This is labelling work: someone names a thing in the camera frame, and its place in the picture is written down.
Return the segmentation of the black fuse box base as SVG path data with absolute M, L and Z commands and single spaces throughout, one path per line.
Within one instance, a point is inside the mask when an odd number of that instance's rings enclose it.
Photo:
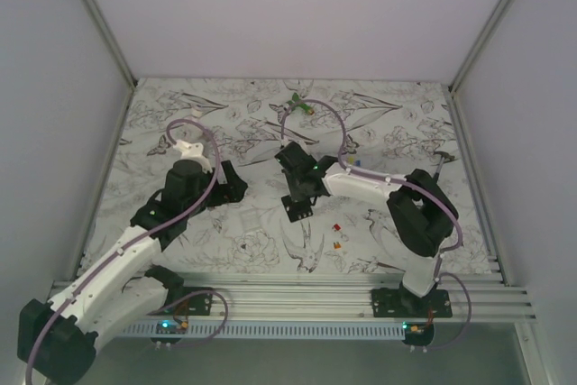
M 312 202 L 309 198 L 295 201 L 291 196 L 284 196 L 281 198 L 281 202 L 291 223 L 309 218 L 313 214 Z

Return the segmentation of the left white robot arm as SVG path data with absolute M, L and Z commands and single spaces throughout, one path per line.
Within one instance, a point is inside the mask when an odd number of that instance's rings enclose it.
M 190 299 L 209 313 L 215 290 L 187 288 L 176 272 L 152 261 L 191 216 L 238 203 L 246 189 L 229 160 L 209 171 L 195 160 L 174 163 L 164 187 L 103 257 L 48 301 L 33 299 L 21 310 L 17 356 L 26 364 L 25 383 L 35 372 L 56 384 L 77 383 L 104 346 L 142 316 L 174 314 Z

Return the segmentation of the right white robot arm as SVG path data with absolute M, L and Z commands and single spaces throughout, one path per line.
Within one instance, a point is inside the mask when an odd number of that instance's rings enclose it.
M 443 255 L 463 245 L 458 212 L 436 178 L 424 170 L 391 175 L 355 166 L 341 158 L 316 160 L 298 143 L 283 145 L 275 155 L 288 183 L 281 201 L 290 222 L 308 218 L 320 197 L 346 197 L 385 205 L 408 250 L 399 304 L 405 314 L 422 316 L 432 305 L 430 291 L 440 280 Z

